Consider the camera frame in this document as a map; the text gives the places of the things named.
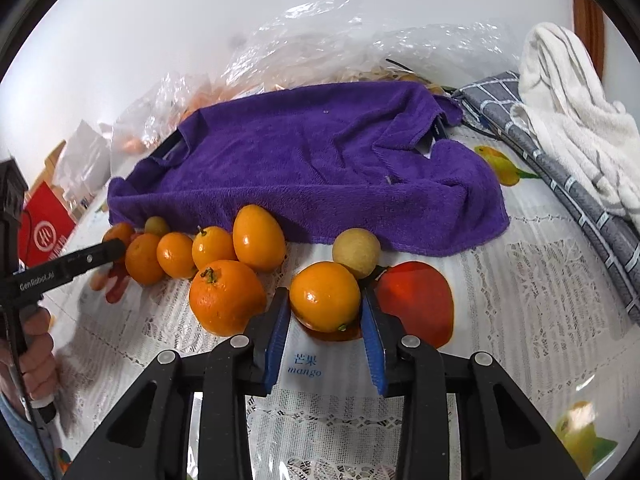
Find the left hand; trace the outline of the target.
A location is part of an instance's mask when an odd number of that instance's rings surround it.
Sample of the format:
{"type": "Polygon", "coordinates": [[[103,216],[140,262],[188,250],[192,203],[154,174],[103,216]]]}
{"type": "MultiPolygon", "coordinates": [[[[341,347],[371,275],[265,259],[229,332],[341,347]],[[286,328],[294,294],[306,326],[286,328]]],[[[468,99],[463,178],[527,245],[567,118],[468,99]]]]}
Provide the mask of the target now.
{"type": "MultiPolygon", "coordinates": [[[[29,397],[42,400],[55,394],[58,388],[58,371],[53,355],[53,339],[49,334],[50,312],[43,307],[23,323],[24,333],[32,340],[28,350],[20,356],[25,388],[29,397]]],[[[1,343],[1,391],[9,401],[14,411],[25,417],[24,406],[20,393],[15,387],[9,365],[11,352],[5,342],[1,343]]]]}

